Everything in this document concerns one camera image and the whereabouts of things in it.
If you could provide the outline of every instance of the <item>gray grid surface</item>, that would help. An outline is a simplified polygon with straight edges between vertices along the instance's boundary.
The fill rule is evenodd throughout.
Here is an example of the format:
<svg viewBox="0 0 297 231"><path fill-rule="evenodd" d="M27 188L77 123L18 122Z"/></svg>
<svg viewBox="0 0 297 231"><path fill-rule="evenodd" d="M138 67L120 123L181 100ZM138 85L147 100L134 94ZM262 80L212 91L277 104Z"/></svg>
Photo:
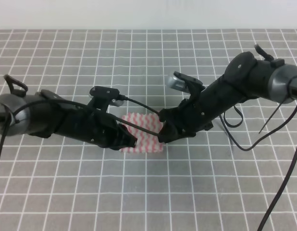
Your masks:
<svg viewBox="0 0 297 231"><path fill-rule="evenodd" d="M297 65L297 30L0 30L2 75L29 93L49 89L87 103L94 85L118 88L156 109L187 96L168 89L177 70L212 83L237 54L267 53ZM277 106L239 105L245 121L233 131L250 146ZM281 124L284 105L262 134ZM117 116L147 113L133 103ZM227 112L228 121L239 116ZM0 162L0 231L254 231L287 172L297 143L297 115L253 151L231 146L218 119L209 132L165 145L160 154L103 150L68 138L7 138ZM297 165L266 231L297 230Z"/></svg>

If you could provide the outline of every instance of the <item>cloth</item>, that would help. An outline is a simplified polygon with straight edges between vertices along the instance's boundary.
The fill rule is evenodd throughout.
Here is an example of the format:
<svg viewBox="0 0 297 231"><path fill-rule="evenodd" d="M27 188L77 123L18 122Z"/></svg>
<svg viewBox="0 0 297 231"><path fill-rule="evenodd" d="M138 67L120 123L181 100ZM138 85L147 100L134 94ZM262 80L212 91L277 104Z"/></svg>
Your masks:
<svg viewBox="0 0 297 231"><path fill-rule="evenodd" d="M122 119L156 133L159 133L162 128L162 123L159 121L159 118L155 113L128 113L127 115L122 116ZM122 148L120 149L121 152L159 153L163 151L163 144L159 143L156 136L140 131L129 125L125 126L127 127L128 131L138 140L135 148Z"/></svg>

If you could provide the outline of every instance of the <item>striped cloth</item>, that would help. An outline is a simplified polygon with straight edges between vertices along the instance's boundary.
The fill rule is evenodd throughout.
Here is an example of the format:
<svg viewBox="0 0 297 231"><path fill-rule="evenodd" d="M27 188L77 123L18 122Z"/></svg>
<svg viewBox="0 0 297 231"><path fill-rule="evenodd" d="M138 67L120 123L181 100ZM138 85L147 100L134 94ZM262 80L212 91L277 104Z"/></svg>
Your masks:
<svg viewBox="0 0 297 231"><path fill-rule="evenodd" d="M156 114L139 114L139 113L128 113L122 116L122 119L143 127L147 130L159 133L162 128L162 123ZM163 144L158 142L156 136L147 134L146 132L140 131L129 125L125 125L128 131L135 136L137 144L135 148L122 148L121 152L127 153L159 153L163 151Z"/></svg>

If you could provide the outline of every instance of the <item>white grid line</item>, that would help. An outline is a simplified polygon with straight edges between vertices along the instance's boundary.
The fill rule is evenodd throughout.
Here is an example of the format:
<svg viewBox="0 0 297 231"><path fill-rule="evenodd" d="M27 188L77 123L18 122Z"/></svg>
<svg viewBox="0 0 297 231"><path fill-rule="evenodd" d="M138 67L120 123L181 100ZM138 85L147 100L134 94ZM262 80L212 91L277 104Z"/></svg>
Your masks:
<svg viewBox="0 0 297 231"><path fill-rule="evenodd" d="M59 82L60 82L60 79L61 79L61 75L59 76L59 80L58 80L58 85L57 85L57 88L56 88L56 93L58 91L58 87L59 87ZM57 166L56 166L56 172L55 172L55 175L54 175L54 179L53 179L53 183L52 183L52 187L51 187L51 193L50 193L50 196L49 196L49 201L48 201L48 205L47 205L47 212L46 212L46 215L45 215L45 219L44 219L44 224L43 224L43 231L45 231L45 228L46 228L46 224L47 224L47 218L48 218L48 214L49 214L49 209L50 209L50 204L51 204L51 199L52 199L52 193L53 193L53 190L54 190L54 185L56 183L56 176L57 176L57 173L58 173L58 169L59 169L59 164L60 164L60 159L61 159L61 155L62 155L62 150L63 150L63 144L64 144L64 141L65 141L65 137L63 138L62 140L62 144L61 144L61 149L60 149L60 155L59 155L59 159L58 159L58 163L57 163Z"/></svg>
<svg viewBox="0 0 297 231"><path fill-rule="evenodd" d="M165 92L165 79L164 79L164 56L163 56L163 42L161 43L161 54L162 54L162 78L163 78L163 91ZM164 105L166 105L166 97L164 95ZM172 231L172 208L171 208L171 194L170 194L170 171L169 171L169 150L168 145L165 145L164 148L166 148L167 152L167 173L168 173L168 197L169 197L169 218L170 218L170 231Z"/></svg>
<svg viewBox="0 0 297 231"><path fill-rule="evenodd" d="M97 57L97 63L96 63L95 73L96 73L96 70L97 70L97 64L98 64L98 62L99 62L99 53L98 53L98 57ZM93 83L93 86L92 87L95 86L95 81L96 81L96 76L94 76L94 83ZM102 160L101 160L100 175L102 175L102 172L103 172L104 159L105 159L105 149L103 149L103 151L102 151ZM94 219L94 229L93 230L96 230L96 227L97 227L97 218L98 218L98 213L99 213L100 188L101 188L101 177L99 177L99 193L97 195L97 204L96 204L96 210L95 210L95 219Z"/></svg>
<svg viewBox="0 0 297 231"><path fill-rule="evenodd" d="M272 43L271 41L270 41L270 43L271 43L271 46L272 46L272 49L273 49L273 52L274 52L275 57L278 58L278 55L277 55L277 53L276 53L276 51L275 51L275 49L274 49L274 47L273 47L273 43ZM284 119L283 114L282 114L282 110L279 109L278 111L280 111L281 116L282 116L282 118ZM279 168L280 173L281 173L281 175L282 175L282 180L284 180L284 177L283 177L283 174L282 174L282 169L281 169L280 163L279 163L278 161L277 161L277 165L278 165L278 168ZM293 212L293 215L294 215L294 219L295 219L295 223L296 223L296 226L297 226L297 217L296 217L296 215L295 215L295 213L294 213L293 203L292 203L292 200L291 200L291 198L290 198L290 196L289 196L289 194L288 194L288 188L287 188L287 186L285 187L285 192L287 193L287 197L288 197L288 200L289 200L289 204L290 204L290 206L291 206L291 209L292 209L292 212Z"/></svg>
<svg viewBox="0 0 297 231"><path fill-rule="evenodd" d="M34 56L35 52L36 52L36 49L34 50L34 53L33 53L32 58L31 58L31 60L30 60L30 64L29 64L29 66L30 66L31 63L32 63L33 56ZM40 152L41 152L41 149L42 149L43 141L44 141L44 139L42 139L41 146L40 146L39 149L38 149L37 160L38 160L38 158L39 158L39 155L40 155ZM34 164L34 168L33 168L33 171L32 171L32 176L34 176L34 173L35 173L36 168L37 168L37 161L36 161L35 164ZM17 231L19 231L19 229L20 229L20 227L21 227L21 224L22 224L22 220L23 220L23 217L24 217L24 211L25 211L25 207L26 207L26 204L27 204L28 195L29 195L29 193L30 193L30 189L31 189L32 181L33 181L33 178L31 177L31 179L30 179L30 183L29 183L29 187L28 187L28 191L27 191L27 194L26 194L26 197L25 197L25 202L24 202L24 206L23 206L22 214L21 214L20 219L19 219L19 222L18 222Z"/></svg>
<svg viewBox="0 0 297 231"><path fill-rule="evenodd" d="M227 56L228 62L230 63L230 58L229 58L229 56L228 56L228 52L227 52L227 50L225 50L225 52L226 52L226 56ZM249 225L248 225L248 219L247 219L247 216L246 216L245 204L244 204L243 196L242 196L241 189L240 189L239 178L238 178L238 176L237 176L236 164L235 164L235 161L234 161L233 147L231 146L231 142L232 142L232 141L230 140L230 138L229 138L228 136L227 136L227 138L228 138L228 142L229 142L229 145L230 145L231 156L232 156L232 160L233 160L233 166L234 166L234 170L235 170L235 174L236 174L236 180L237 180L237 184L238 184L238 188L239 188L239 192L240 192L241 205L242 205L242 208L243 208L244 217L245 217L245 221L246 221L246 227L247 227L247 231L249 231Z"/></svg>
<svg viewBox="0 0 297 231"><path fill-rule="evenodd" d="M130 43L130 59L129 59L129 65L131 65L132 44L133 43L131 42ZM131 67L129 67L127 97L129 97L130 70L131 70ZM124 192L124 178L125 178L125 159L126 159L126 153L124 152L123 177L122 177L122 196L121 196L121 212L120 212L120 227L119 227L119 231L122 230L122 219L123 219L123 200L124 200L123 192Z"/></svg>
<svg viewBox="0 0 297 231"><path fill-rule="evenodd" d="M211 58L211 62L213 63L213 58L212 58L211 50L210 50L210 58ZM215 191L217 193L217 183L216 183L214 166L212 164L211 149L210 149L210 140L209 140L209 136L208 136L208 131L206 131L206 137L207 137L207 144L208 144L209 153L210 153L210 165L211 165L212 174L213 174L214 186L215 186ZM221 209L220 209L220 202L219 202L218 194L217 194L216 197L217 197L217 205L218 205L218 210L219 210L219 219L220 219L220 224L221 224L221 230L223 231L223 220L222 220L222 216L221 216Z"/></svg>
<svg viewBox="0 0 297 231"><path fill-rule="evenodd" d="M87 32L86 32L86 37L85 37L85 42L84 42L84 47L86 45L86 41L87 41ZM79 72L80 72L80 67L78 69L78 74L77 74L77 78L76 78L76 84L78 82L78 77L79 77ZM76 92L76 87L74 89L74 93L73 93L73 98L75 97L75 92ZM83 153L84 153L84 148L85 148L85 142L83 142L82 144L82 149L81 149L81 157L80 157L80 163L79 163L79 169L78 169L78 175L77 175L77 180L76 180L76 186L75 186L75 192L74 192L74 197L73 197L73 204L72 204L72 212L74 211L74 206L75 206L75 200L76 200L76 192L77 192L77 187L78 187L78 182L79 182L79 175L80 175L80 170L81 170L81 163L82 163L82 158L83 158ZM73 219L73 214L71 214L70 216L70 221L69 221L69 225L68 225L68 231L71 230L71 225L72 225L72 219Z"/></svg>
<svg viewBox="0 0 297 231"><path fill-rule="evenodd" d="M12 64L12 66L11 66L11 68L10 68L10 71L12 70L13 65L15 64L16 57L15 57L14 60L13 60L13 64ZM22 138L21 138L20 143L19 143L18 148L17 148L17 153L16 153L16 156L15 156L15 159L14 159L14 162L13 162L13 165L12 165L12 168L11 168L11 171L10 171L10 174L9 174L9 178L8 178L8 181L7 181L6 186L5 186L5 188L4 188L4 194L3 194L2 198L1 198L1 201L0 201L0 210L1 210L1 207L2 207L2 204L3 204L3 201L4 201L5 193L6 193L7 189L8 189L8 185L9 185L9 183L10 183L10 179L11 179L11 176L12 176L12 173L13 173L13 170L14 170L14 167L15 167L15 164L16 164L16 159L17 159L17 156L18 156L18 154L19 154L20 146L21 146L21 144L22 144L22 142L23 142L23 140L24 140L24 137L25 137L25 136L22 135Z"/></svg>

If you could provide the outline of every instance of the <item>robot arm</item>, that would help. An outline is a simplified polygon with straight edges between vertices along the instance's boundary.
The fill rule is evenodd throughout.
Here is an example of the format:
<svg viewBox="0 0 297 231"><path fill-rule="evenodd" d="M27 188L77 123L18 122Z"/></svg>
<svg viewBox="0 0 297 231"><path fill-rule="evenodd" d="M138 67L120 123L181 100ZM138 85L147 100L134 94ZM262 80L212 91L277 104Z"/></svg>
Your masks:
<svg viewBox="0 0 297 231"><path fill-rule="evenodd" d="M265 60L257 60L251 52L236 56L228 65L225 73L205 88L201 81L174 72L168 86L190 93L175 108L159 112L163 128L158 134L160 142L194 137L196 132L212 128L212 120L233 107L249 99L262 97L278 103L297 100L297 66L285 64L283 59L273 59L259 46L256 50ZM118 150L134 147L136 138L123 124L106 113L109 105L119 106L125 96L117 89L95 86L91 89L92 100L88 111L76 105L65 104L59 95L41 90L35 95L27 95L28 87L9 75L5 80L10 94L0 95L0 134L9 113L36 101L61 100L60 103L36 104L20 111L9 128L8 136L29 134L48 138L51 134L70 137L98 145L102 148Z"/></svg>

